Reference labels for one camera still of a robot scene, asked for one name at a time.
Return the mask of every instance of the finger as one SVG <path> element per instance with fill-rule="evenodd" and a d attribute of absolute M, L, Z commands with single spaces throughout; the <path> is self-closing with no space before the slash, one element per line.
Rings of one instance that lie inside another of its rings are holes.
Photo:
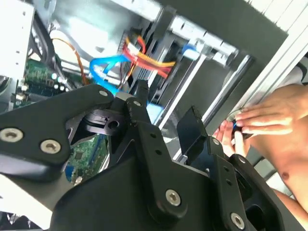
<path fill-rule="evenodd" d="M 249 119 L 254 118 L 258 116 L 265 116 L 265 115 L 271 115 L 276 114 L 277 109 L 275 107 L 262 107 L 255 110 L 251 110 L 248 112 L 242 112 L 235 116 L 235 120 L 242 120 L 242 119 Z"/>
<path fill-rule="evenodd" d="M 216 136 L 216 139 L 219 142 L 222 142 L 222 137 L 223 137 L 223 133 L 225 132 L 226 124 L 227 124 L 227 121 L 225 120 L 225 121 L 222 122 L 222 124 L 219 127 L 219 132 L 218 132 L 218 134 Z"/>
<path fill-rule="evenodd" d="M 236 125 L 238 127 L 246 127 L 246 126 L 268 126 L 268 125 L 289 125 L 292 121 L 292 118 L 285 117 L 283 115 L 275 114 L 275 115 L 263 115 L 250 119 L 243 119 L 236 121 Z"/>
<path fill-rule="evenodd" d="M 258 103 L 258 104 L 243 108 L 241 111 L 242 112 L 248 112 L 248 111 L 252 111 L 252 110 L 256 110 L 256 109 L 260 109 L 260 108 L 264 108 L 264 107 L 270 107 L 270 106 L 271 106 L 271 104 L 268 103 L 268 102 Z"/>
<path fill-rule="evenodd" d="M 222 137 L 222 146 L 224 149 L 225 154 L 233 154 L 234 149 L 231 145 L 232 139 L 232 130 L 233 130 L 233 123 L 228 121 L 226 124 L 225 132 Z"/>
<path fill-rule="evenodd" d="M 236 131 L 234 133 L 234 138 L 235 138 L 235 153 L 242 156 L 246 156 L 245 144 L 242 133 L 240 131 Z"/>
<path fill-rule="evenodd" d="M 219 132 L 219 129 L 217 129 L 217 130 L 213 133 L 213 135 L 212 135 L 212 136 L 213 136 L 214 138 L 216 138 L 216 137 L 217 137 L 217 135 L 218 135 L 218 132 Z"/>
<path fill-rule="evenodd" d="M 292 128 L 284 125 L 247 126 L 242 128 L 242 132 L 255 135 L 285 135 L 291 133 Z"/>

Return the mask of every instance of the white panel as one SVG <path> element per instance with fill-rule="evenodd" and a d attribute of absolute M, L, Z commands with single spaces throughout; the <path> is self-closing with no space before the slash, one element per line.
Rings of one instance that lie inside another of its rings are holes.
<path fill-rule="evenodd" d="M 264 15 L 272 22 L 277 22 L 290 3 L 291 0 L 274 0 Z"/>
<path fill-rule="evenodd" d="M 151 0 L 111 0 L 145 19 L 155 21 L 160 13 L 161 5 Z"/>
<path fill-rule="evenodd" d="M 287 31 L 299 17 L 304 8 L 307 6 L 308 0 L 294 0 L 288 9 L 284 12 L 277 22 L 277 26 Z"/>
<path fill-rule="evenodd" d="M 252 0 L 248 3 L 282 30 L 288 31 L 306 8 L 308 0 Z"/>
<path fill-rule="evenodd" d="M 251 5 L 256 8 L 259 12 L 263 12 L 271 4 L 272 0 L 253 0 Z"/>
<path fill-rule="evenodd" d="M 24 76 L 34 8 L 18 0 L 0 0 L 0 75 Z"/>

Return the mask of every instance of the bolt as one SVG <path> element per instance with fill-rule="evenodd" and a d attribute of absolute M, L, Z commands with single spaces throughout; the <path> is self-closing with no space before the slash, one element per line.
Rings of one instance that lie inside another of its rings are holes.
<path fill-rule="evenodd" d="M 244 159 L 244 158 L 242 158 L 241 156 L 239 156 L 239 160 L 240 160 L 243 164 L 245 164 L 245 163 L 246 163 L 245 159 Z"/>
<path fill-rule="evenodd" d="M 219 145 L 219 141 L 216 140 L 215 138 L 213 138 L 213 142 L 214 142 L 214 144 Z"/>
<path fill-rule="evenodd" d="M 231 213 L 230 215 L 233 224 L 240 230 L 245 229 L 245 223 L 243 219 L 236 213 Z"/>
<path fill-rule="evenodd" d="M 17 128 L 5 128 L 0 131 L 0 139 L 4 142 L 15 143 L 23 137 L 23 132 Z"/>
<path fill-rule="evenodd" d="M 173 206 L 179 206 L 181 204 L 180 195 L 173 189 L 168 189 L 166 191 L 166 199 Z"/>
<path fill-rule="evenodd" d="M 56 154 L 61 150 L 61 145 L 55 140 L 45 140 L 40 144 L 40 149 L 48 154 Z"/>
<path fill-rule="evenodd" d="M 101 94 L 102 96 L 108 96 L 107 92 L 106 92 L 106 91 L 103 91 L 103 90 L 100 90 L 100 94 Z"/>
<path fill-rule="evenodd" d="M 134 101 L 134 104 L 136 104 L 137 106 L 141 106 L 141 103 L 139 103 L 138 101 Z"/>

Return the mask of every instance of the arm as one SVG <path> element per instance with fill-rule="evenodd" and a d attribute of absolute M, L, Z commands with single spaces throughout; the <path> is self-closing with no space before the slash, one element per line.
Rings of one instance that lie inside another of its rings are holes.
<path fill-rule="evenodd" d="M 284 203 L 287 209 L 293 214 L 297 221 L 304 227 L 305 230 L 308 230 L 308 213 L 300 206 L 300 204 L 288 197 L 287 195 L 281 193 L 280 191 L 275 190 L 276 195 Z"/>

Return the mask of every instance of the yellow cable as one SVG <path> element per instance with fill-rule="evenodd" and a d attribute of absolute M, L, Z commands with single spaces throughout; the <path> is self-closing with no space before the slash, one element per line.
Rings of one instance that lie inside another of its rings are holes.
<path fill-rule="evenodd" d="M 126 37 L 125 41 L 126 41 L 127 45 L 130 44 L 130 41 L 129 41 L 128 37 Z M 149 56 L 147 56 L 145 54 L 142 54 L 141 52 L 139 52 L 137 54 L 137 56 L 140 57 L 141 59 L 144 59 L 145 61 L 147 61 L 149 63 L 152 63 L 153 65 L 159 66 L 159 67 L 170 67 L 170 66 L 174 66 L 174 64 L 175 64 L 175 62 L 162 63 L 162 62 L 156 61 L 156 60 L 150 58 Z"/>

